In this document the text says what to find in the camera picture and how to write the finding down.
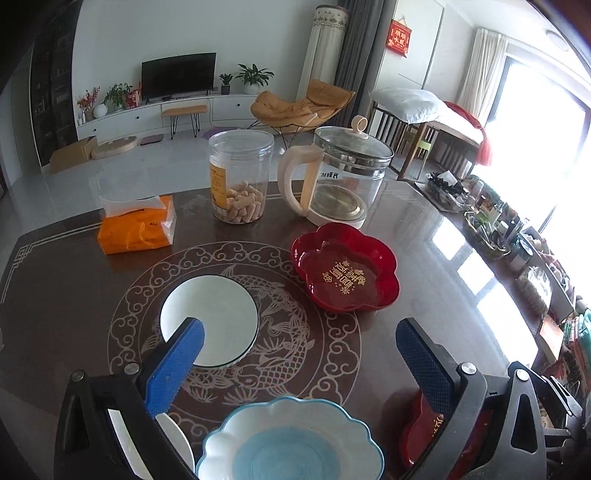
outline window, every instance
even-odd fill
[[[536,70],[507,58],[486,124],[494,158],[474,173],[543,236],[575,285],[591,296],[590,109]]]
[[[568,191],[590,119],[564,87],[508,57],[486,124],[493,163],[474,173],[541,229]]]

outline red plate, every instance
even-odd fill
[[[383,309],[400,294],[392,251],[344,223],[298,237],[291,258],[312,299],[330,312]]]

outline wooden bench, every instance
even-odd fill
[[[201,123],[199,121],[199,114],[207,113],[207,105],[193,105],[183,106],[179,108],[169,108],[162,112],[162,117],[170,118],[170,140],[174,138],[177,132],[178,118],[180,115],[191,115],[191,126],[193,127],[193,134],[197,138],[197,133],[201,131]]]

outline flower vase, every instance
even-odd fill
[[[258,83],[245,83],[244,93],[247,95],[258,95],[261,91],[261,86]]]
[[[107,114],[108,108],[104,103],[100,103],[97,106],[95,106],[95,109],[93,110],[94,116],[95,118],[102,118]]]

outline white curtain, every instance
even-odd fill
[[[333,84],[349,13],[341,7],[316,8],[308,52],[301,73],[297,98],[304,98],[311,79]]]
[[[474,115],[483,126],[499,88],[507,43],[507,37],[500,33],[484,28],[476,32],[470,65],[457,104]]]

